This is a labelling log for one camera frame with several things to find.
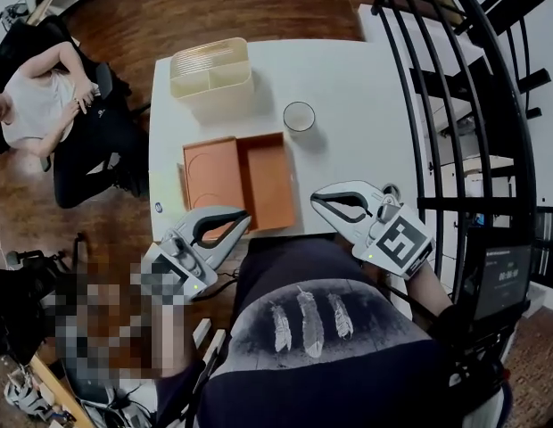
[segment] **cardboard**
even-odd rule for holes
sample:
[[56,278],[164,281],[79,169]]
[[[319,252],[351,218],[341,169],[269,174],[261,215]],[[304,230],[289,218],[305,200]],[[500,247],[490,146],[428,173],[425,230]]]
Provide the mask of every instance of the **cardboard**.
[[[251,214],[249,231],[293,226],[291,173],[282,133],[221,138],[184,146],[188,209],[235,206]],[[210,232],[218,237],[223,228]]]

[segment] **hand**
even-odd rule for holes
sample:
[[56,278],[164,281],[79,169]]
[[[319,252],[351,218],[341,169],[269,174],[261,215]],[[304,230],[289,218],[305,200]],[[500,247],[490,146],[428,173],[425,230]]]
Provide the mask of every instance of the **hand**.
[[95,87],[88,80],[88,78],[84,78],[77,83],[77,89],[74,94],[74,98],[80,105],[80,109],[82,110],[82,112],[86,114],[87,106],[90,106],[95,98]]
[[61,115],[62,128],[66,128],[68,125],[70,125],[74,121],[74,118],[77,117],[79,111],[80,111],[80,107],[78,106],[78,103],[75,102],[74,100],[72,100],[64,108],[62,108],[62,115]]

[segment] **dark t-shirt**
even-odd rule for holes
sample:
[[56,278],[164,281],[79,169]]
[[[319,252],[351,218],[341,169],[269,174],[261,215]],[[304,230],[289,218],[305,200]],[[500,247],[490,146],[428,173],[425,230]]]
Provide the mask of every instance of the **dark t-shirt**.
[[[452,426],[441,346],[334,243],[292,241],[243,262],[227,358],[195,426]],[[202,363],[160,381],[161,426],[179,416]]]

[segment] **glass cup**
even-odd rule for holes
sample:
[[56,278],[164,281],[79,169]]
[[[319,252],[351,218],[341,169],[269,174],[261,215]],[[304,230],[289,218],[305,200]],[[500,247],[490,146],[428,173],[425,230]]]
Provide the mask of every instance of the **glass cup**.
[[316,114],[305,102],[292,102],[283,112],[283,121],[291,136],[306,134],[314,127]]

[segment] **beige plastic container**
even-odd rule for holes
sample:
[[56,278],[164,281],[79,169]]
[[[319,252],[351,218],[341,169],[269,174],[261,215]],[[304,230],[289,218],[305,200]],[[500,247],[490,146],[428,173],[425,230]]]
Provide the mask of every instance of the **beige plastic container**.
[[192,110],[245,103],[254,91],[247,42],[231,38],[180,51],[169,79],[171,95]]

